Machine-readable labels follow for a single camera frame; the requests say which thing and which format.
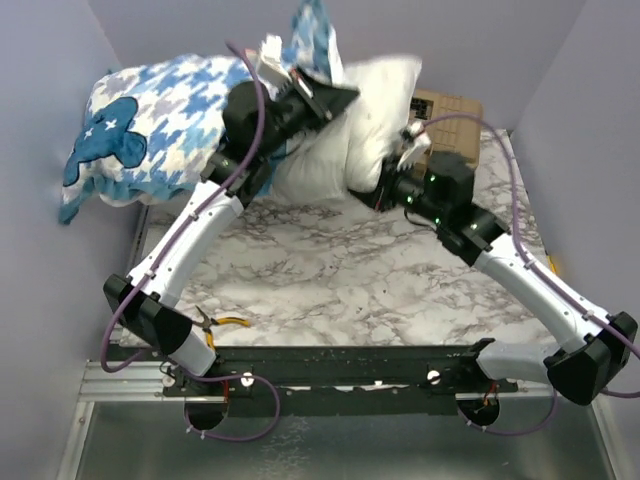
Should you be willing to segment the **white pillow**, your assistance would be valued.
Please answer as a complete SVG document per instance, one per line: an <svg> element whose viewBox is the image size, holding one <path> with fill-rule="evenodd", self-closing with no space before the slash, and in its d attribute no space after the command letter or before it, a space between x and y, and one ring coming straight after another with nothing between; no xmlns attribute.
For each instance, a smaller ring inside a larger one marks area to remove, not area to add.
<svg viewBox="0 0 640 480"><path fill-rule="evenodd" d="M351 190L373 191L382 160L408 124L421 69L421 59L408 54L345 65L344 85L358 89L358 98L279 163L267 195L282 203L309 205L342 200Z"/></svg>

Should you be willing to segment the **white pillowcase blue trim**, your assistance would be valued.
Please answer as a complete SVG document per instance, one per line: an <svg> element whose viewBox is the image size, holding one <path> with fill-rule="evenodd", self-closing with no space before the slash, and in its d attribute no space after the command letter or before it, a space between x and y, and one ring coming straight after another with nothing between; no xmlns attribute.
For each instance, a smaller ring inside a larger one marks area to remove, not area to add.
<svg viewBox="0 0 640 480"><path fill-rule="evenodd" d="M59 223L94 195L123 207L193 190L224 136L229 92L251 81L240 58L197 54L101 78L63 170Z"/></svg>

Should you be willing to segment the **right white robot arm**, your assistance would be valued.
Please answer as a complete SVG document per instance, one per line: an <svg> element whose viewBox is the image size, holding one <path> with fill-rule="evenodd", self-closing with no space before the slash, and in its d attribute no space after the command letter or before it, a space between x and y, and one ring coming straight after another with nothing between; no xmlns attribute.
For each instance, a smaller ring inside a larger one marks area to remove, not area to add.
<svg viewBox="0 0 640 480"><path fill-rule="evenodd" d="M504 287L554 337L552 344L477 343L474 358L459 367L467 389L525 380L548 384L577 405L590 404L628 362L637 322L625 312L607 313L553 276L516 244L514 230L474 202L474 183L474 170L453 152L434 153L421 179L389 157L375 189L354 196L374 211L403 207L434 223L446 250Z"/></svg>

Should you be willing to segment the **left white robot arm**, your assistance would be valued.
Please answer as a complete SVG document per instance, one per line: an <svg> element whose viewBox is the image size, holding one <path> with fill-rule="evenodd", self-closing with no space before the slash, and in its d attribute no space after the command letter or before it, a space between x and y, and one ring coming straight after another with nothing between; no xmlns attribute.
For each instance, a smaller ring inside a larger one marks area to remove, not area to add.
<svg viewBox="0 0 640 480"><path fill-rule="evenodd" d="M318 82L294 69L274 98L256 79L234 86L224 132L188 204L165 236L126 277L103 290L121 324L186 370L186 382L206 395L220 385L216 353L175 306L213 240L238 218L269 179L270 157L300 133L317 132L358 97L356 88Z"/></svg>

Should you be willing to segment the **tan plastic toolbox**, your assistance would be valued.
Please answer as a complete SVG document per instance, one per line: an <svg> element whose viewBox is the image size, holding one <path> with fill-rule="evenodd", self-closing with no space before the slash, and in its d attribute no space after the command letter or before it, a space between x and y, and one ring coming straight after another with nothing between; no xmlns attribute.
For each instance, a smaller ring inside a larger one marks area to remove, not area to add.
<svg viewBox="0 0 640 480"><path fill-rule="evenodd" d="M426 122L450 113L466 113L483 117L483 105L474 99L431 90L416 89L410 104L411 121ZM448 119L427 127L432 146L414 166L414 172L422 177L433 153L456 152L466 158L467 164L476 169L480 155L481 126L473 120Z"/></svg>

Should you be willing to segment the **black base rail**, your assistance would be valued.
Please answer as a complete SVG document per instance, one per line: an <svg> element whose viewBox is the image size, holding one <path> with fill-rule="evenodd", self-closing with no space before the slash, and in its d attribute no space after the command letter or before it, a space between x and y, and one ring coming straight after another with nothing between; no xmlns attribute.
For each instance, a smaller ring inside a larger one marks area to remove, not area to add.
<svg viewBox="0 0 640 480"><path fill-rule="evenodd" d="M150 353L113 376L92 363L84 394L101 401L182 402L190 420L211 427L225 418L357 415L457 415L489 425L499 397L517 391L489 379L472 346L222 346L204 377Z"/></svg>

